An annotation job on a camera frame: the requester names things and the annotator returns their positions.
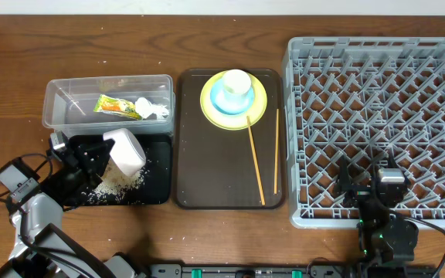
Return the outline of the white tissue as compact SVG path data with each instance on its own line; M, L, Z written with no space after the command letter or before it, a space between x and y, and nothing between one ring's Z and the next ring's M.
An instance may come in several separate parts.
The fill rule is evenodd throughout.
M140 97L134 103L136 113L142 119L156 119L163 120L170 115L168 108L162 104L152 103L144 97Z

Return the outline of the white bowl with rice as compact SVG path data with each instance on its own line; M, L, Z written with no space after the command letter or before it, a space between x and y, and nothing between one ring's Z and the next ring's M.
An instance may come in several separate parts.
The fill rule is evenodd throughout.
M126 176L133 176L146 164L146 155L138 139L126 128L108 131L103 139L113 140L110 157Z

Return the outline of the white cup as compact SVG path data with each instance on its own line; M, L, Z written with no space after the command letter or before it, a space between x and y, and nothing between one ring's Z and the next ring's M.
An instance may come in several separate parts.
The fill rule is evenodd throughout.
M251 79L241 69L231 69L222 76L222 88L225 98L232 103L242 103L251 88Z

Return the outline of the light blue bowl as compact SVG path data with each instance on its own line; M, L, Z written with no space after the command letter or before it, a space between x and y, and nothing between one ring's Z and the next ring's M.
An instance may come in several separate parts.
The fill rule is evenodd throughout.
M222 79L215 82L210 91L212 105L222 114L237 115L246 112L253 105L253 88L244 94L230 93Z

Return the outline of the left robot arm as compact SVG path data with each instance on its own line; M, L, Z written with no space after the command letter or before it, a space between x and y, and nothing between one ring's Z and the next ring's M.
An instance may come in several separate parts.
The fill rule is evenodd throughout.
M62 230L63 214L81 205L83 194L101 182L116 143L72 145L52 134L46 164L61 163L45 178L25 162L25 155L0 168L0 195L15 227L15 245L0 277L147 277L123 253L103 262Z

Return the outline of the spilled rice pile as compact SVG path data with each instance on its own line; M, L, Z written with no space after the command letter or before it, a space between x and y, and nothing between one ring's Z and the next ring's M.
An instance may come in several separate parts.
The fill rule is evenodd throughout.
M101 179L102 182L87 196L89 204L106 204L108 198L116 202L123 201L127 193L132 193L144 184L144 169L127 176L110 160Z

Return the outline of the dark brown serving tray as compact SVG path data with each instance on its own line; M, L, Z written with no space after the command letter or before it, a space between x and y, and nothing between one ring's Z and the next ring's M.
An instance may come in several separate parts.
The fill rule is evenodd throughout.
M184 209L275 209L284 203L286 144L280 75L252 69L267 92L267 108L252 125L265 205L260 203L247 128L228 131L208 121L200 94L217 69L189 69L178 79L174 199ZM280 110L278 193L273 193L276 109Z

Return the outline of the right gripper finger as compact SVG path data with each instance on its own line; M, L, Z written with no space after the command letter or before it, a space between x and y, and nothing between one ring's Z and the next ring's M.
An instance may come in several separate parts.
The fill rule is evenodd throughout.
M348 162L345 157L339 159L339 173L334 186L334 193L340 195L351 189L351 179L348 173Z
M393 154L389 154L388 157L389 169L392 169L395 173L394 181L408 181L409 179L405 175L405 172L398 166L396 159Z

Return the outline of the grey dishwasher rack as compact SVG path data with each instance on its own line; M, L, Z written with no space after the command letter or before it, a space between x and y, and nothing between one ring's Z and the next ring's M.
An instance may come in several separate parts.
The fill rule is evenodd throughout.
M445 37L295 37L282 67L293 226L355 228L339 160L369 185L394 158L409 179L396 211L445 228Z

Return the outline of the clear plastic bin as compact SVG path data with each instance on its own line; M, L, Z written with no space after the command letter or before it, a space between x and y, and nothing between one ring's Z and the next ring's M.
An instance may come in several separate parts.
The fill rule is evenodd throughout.
M168 115L135 120L94 110L100 96L135 102L143 97L162 105ZM175 93L169 75L99 76L52 80L47 84L42 125L67 137L101 135L119 128L133 134L174 133Z

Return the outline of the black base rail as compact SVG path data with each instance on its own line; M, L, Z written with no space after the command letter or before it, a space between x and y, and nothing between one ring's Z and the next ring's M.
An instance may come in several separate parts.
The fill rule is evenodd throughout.
M318 261L306 266L231 266L155 264L141 277L148 278L430 278L428 266L342 265Z

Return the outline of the left wooden chopstick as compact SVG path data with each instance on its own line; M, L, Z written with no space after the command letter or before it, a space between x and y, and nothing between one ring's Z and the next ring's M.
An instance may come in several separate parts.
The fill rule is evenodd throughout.
M261 203L261 205L265 205L266 202L265 202L265 197L264 197L264 193L263 193L262 181L261 181L261 177L260 177L260 168L259 168L258 159L256 156L256 148L255 148L255 144L254 144L254 140L253 140L253 132L251 129L252 124L250 121L250 117L248 115L246 116L246 125L247 125L248 134L249 134L250 148L251 148L252 156L253 156L254 169L255 169L255 173L256 173L256 182L257 182L259 194L260 194L260 203Z

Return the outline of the green snack wrapper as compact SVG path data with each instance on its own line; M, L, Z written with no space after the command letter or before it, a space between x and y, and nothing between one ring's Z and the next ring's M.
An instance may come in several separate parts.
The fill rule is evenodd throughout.
M142 119L141 115L136 111L134 103L131 101L109 97L104 94L100 95L93 111L135 120Z

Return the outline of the yellow plate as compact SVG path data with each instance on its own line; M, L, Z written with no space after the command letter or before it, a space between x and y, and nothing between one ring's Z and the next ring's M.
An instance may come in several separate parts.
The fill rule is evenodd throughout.
M210 77L204 84L200 94L200 106L203 114L209 122L215 126L228 131L237 131L247 128L246 116L250 117L251 124L255 124L264 114L267 108L267 92L263 84L252 74L248 73L251 79L251 87L254 92L253 105L244 113L237 115L225 115L219 112L210 100L210 91L216 81L222 79L222 71Z

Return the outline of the black plastic tray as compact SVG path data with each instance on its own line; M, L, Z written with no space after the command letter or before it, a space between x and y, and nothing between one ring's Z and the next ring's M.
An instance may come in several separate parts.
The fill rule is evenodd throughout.
M144 169L144 184L132 193L127 193L126 198L116 202L112 198L107 199L106 204L84 205L158 205L167 201L171 190L172 179L172 141L165 134L135 136L146 155ZM52 133L49 145L57 151L64 151L65 145L91 144L104 141L103 135L79 135L68 138L63 132Z

